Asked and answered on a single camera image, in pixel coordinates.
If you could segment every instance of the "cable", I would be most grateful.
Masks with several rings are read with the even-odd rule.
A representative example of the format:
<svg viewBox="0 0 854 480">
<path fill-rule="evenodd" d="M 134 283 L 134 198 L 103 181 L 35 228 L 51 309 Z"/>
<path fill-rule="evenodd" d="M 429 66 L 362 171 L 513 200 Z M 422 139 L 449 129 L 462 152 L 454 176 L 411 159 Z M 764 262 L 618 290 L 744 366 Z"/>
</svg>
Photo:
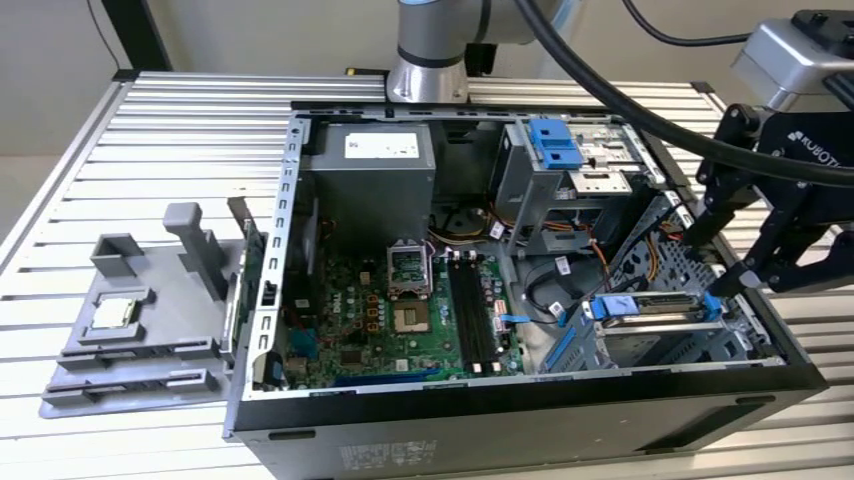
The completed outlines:
<svg viewBox="0 0 854 480">
<path fill-rule="evenodd" d="M 117 58 L 117 54 L 113 52 L 113 48 L 110 48 L 110 43 L 107 43 L 107 38 L 105 38 L 105 32 L 102 31 L 102 26 L 98 23 L 98 18 L 95 18 L 95 10 L 92 10 L 92 0 L 86 0 L 86 6 L 90 8 L 90 17 L 92 17 L 92 23 L 95 24 L 95 29 L 98 30 L 98 36 L 102 37 L 102 42 L 105 43 L 105 47 L 110 52 L 110 56 L 113 57 L 113 61 L 117 64 L 117 70 L 122 70 L 119 66 L 119 59 Z"/>
<path fill-rule="evenodd" d="M 748 38 L 750 38 L 750 33 L 741 33 L 738 35 L 724 35 L 721 37 L 710 37 L 710 38 L 680 38 L 668 35 L 658 28 L 653 26 L 653 24 L 644 18 L 638 7 L 633 0 L 624 0 L 624 5 L 626 6 L 626 10 L 629 10 L 629 15 L 634 18 L 636 23 L 644 29 L 646 33 L 649 33 L 656 40 L 668 45 L 673 45 L 676 47 L 717 47 L 720 45 L 732 45 L 734 43 L 745 43 Z"/>
<path fill-rule="evenodd" d="M 652 282 L 656 280 L 656 275 L 658 275 L 658 253 L 656 252 L 656 247 L 653 246 L 653 234 L 648 234 L 646 236 L 646 248 L 650 250 L 650 272 L 646 275 L 648 280 Z"/>
<path fill-rule="evenodd" d="M 620 267 L 620 265 L 624 263 L 624 259 L 626 258 L 626 255 L 629 255 L 629 253 L 634 250 L 634 248 L 638 245 L 638 243 L 641 243 L 641 241 L 646 238 L 646 236 L 650 235 L 650 233 L 653 233 L 656 231 L 656 229 L 662 224 L 662 222 L 665 222 L 670 218 L 670 215 L 673 215 L 673 213 L 677 211 L 677 209 L 682 205 L 684 205 L 682 202 L 680 202 L 676 205 L 673 205 L 668 210 L 665 210 L 665 213 L 662 213 L 656 218 L 656 220 L 653 220 L 653 223 L 650 223 L 648 225 L 648 227 L 641 231 L 641 233 L 638 233 L 638 235 L 632 240 L 632 242 L 628 243 L 629 246 L 626 247 L 626 250 L 624 251 L 625 253 L 624 253 L 622 257 L 620 258 L 620 261 L 614 261 L 614 265 L 617 265 Z M 654 252 L 653 252 L 653 249 L 650 248 L 650 256 L 652 255 L 654 255 Z M 608 282 L 610 280 L 612 280 L 612 277 L 610 276 L 606 277 L 605 280 L 602 280 L 602 283 L 600 284 L 600 287 L 597 287 L 593 291 L 596 292 L 597 290 L 600 290 L 600 288 L 602 288 L 602 286 L 608 285 Z"/>
<path fill-rule="evenodd" d="M 612 293 L 625 292 L 633 286 L 636 286 L 636 292 L 642 292 L 650 288 L 650 281 L 646 279 L 646 276 L 638 275 L 637 277 L 624 281 L 612 289 Z"/>
<path fill-rule="evenodd" d="M 854 168 L 830 167 L 774 157 L 713 140 L 660 117 L 629 98 L 590 68 L 566 45 L 534 0 L 515 0 L 537 39 L 570 77 L 636 127 L 674 146 L 733 168 L 786 180 L 854 187 Z"/>
<path fill-rule="evenodd" d="M 609 270 L 609 262 L 605 259 L 605 254 L 602 253 L 602 249 L 600 248 L 600 245 L 597 244 L 597 240 L 593 240 L 593 243 L 590 244 L 590 246 L 593 247 L 593 251 L 597 252 L 597 256 L 600 257 L 600 261 L 602 262 L 602 277 L 604 278 L 610 278 L 612 277 L 612 271 Z M 609 289 L 609 284 L 608 281 L 605 283 L 605 289 Z"/>
</svg>

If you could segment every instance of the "motherboard chip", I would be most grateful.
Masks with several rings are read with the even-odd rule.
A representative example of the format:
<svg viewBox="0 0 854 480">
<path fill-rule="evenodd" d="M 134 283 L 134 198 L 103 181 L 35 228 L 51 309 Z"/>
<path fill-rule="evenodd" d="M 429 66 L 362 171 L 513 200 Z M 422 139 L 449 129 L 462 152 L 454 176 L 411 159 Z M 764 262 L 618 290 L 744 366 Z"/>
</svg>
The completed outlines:
<svg viewBox="0 0 854 480">
<path fill-rule="evenodd" d="M 342 350 L 342 365 L 362 365 L 362 350 Z"/>
<path fill-rule="evenodd" d="M 397 333 L 430 332 L 430 309 L 425 302 L 398 302 L 394 307 Z"/>
</svg>

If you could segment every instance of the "white wall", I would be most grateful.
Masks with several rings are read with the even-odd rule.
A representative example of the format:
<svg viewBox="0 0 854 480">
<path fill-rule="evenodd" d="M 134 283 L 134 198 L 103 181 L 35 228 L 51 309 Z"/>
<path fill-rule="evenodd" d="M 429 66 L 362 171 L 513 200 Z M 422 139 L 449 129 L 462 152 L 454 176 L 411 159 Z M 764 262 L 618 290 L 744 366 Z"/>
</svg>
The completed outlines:
<svg viewBox="0 0 854 480">
<path fill-rule="evenodd" d="M 341 75 L 397 59 L 397 0 L 150 0 L 175 66 L 199 72 Z M 540 45 L 501 49 L 494 74 L 534 76 Z"/>
<path fill-rule="evenodd" d="M 708 81 L 725 100 L 753 96 L 730 72 L 741 46 L 680 48 L 662 44 L 636 25 L 621 0 L 582 0 L 582 21 L 570 42 L 594 69 L 612 80 Z M 686 38 L 753 31 L 765 18 L 789 18 L 801 9 L 853 9 L 854 0 L 636 0 L 653 25 Z M 542 75 L 566 78 L 552 59 Z"/>
<path fill-rule="evenodd" d="M 0 0 L 0 154 L 63 152 L 115 70 L 86 0 Z"/>
<path fill-rule="evenodd" d="M 586 4 L 573 44 L 606 77 L 704 79 L 726 90 L 738 47 L 664 46 L 632 23 L 620 0 Z M 852 7 L 853 0 L 637 0 L 674 35 L 753 27 L 798 8 Z M 334 75 L 346 67 L 389 68 L 395 57 L 397 0 L 150 0 L 178 69 L 278 75 Z M 94 0 L 101 12 L 101 1 Z M 338 19 L 346 19 L 335 26 Z M 121 59 L 106 17 L 102 25 Z M 499 49 L 495 74 L 534 77 L 542 48 Z M 86 0 L 0 0 L 0 155 L 62 153 L 115 67 Z M 550 77 L 561 77 L 554 65 Z"/>
</svg>

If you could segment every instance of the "blue drive latch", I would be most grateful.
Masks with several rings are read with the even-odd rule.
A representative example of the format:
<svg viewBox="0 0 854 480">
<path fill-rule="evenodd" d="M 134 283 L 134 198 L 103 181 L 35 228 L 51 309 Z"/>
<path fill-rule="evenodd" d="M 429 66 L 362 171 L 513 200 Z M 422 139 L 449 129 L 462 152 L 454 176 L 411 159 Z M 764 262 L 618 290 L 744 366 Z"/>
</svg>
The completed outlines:
<svg viewBox="0 0 854 480">
<path fill-rule="evenodd" d="M 544 156 L 544 165 L 548 169 L 577 170 L 585 164 L 573 132 L 564 120 L 536 118 L 529 122 L 532 129 L 532 144 Z"/>
</svg>

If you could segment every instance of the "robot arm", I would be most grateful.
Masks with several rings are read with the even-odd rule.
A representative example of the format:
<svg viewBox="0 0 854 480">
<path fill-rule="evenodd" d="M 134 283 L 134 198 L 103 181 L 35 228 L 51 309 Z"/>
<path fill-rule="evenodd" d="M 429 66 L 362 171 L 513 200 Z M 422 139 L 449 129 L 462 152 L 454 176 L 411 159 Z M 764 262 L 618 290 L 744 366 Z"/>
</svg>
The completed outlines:
<svg viewBox="0 0 854 480">
<path fill-rule="evenodd" d="M 398 63 L 387 94 L 401 103 L 465 103 L 470 43 L 528 43 L 534 33 L 507 0 L 398 0 Z M 554 18 L 564 0 L 537 0 Z"/>
</svg>

